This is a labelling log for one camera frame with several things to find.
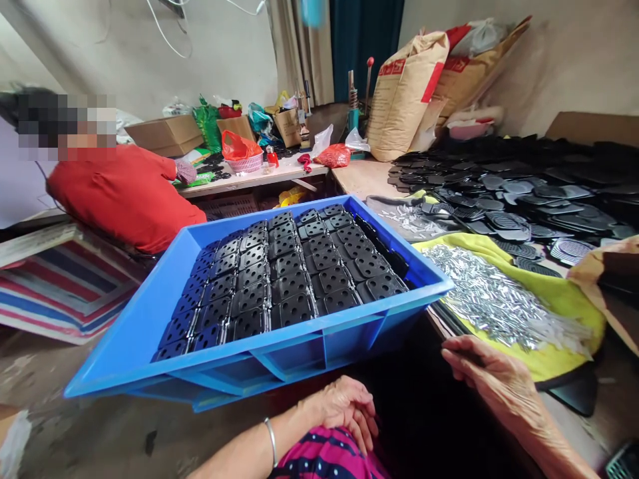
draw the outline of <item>red shirt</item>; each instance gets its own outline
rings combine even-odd
[[[184,227],[205,223],[178,194],[175,161],[135,145],[69,150],[48,179],[51,195],[84,223],[149,254]]]

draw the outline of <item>dark blue curtain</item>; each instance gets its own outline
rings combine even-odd
[[[371,98],[380,66],[397,51],[404,0],[330,0],[335,101],[348,101],[348,70],[360,98],[366,96],[369,57]]]

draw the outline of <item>curtain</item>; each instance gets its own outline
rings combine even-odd
[[[278,89],[293,95],[309,82],[311,106],[334,101],[329,0],[323,0],[323,23],[302,22],[300,0],[270,0],[271,32],[278,64]]]
[[[348,101],[348,70],[355,74],[360,99],[366,96],[369,57],[373,98],[381,65],[397,52],[404,0],[330,0],[335,101]]]

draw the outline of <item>silver bracelet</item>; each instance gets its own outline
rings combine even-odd
[[[275,449],[275,433],[273,432],[271,420],[269,418],[264,419],[264,424],[266,424],[268,434],[271,436],[271,445],[273,446],[273,469],[275,469],[278,466],[278,452]]]

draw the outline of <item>red plastic basket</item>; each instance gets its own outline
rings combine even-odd
[[[227,118],[239,118],[242,116],[242,110],[234,110],[231,106],[221,106],[218,108],[220,112],[220,118],[226,120]]]
[[[263,160],[264,153],[260,153],[245,160],[226,162],[233,170],[233,173],[250,173],[259,170],[262,167]]]

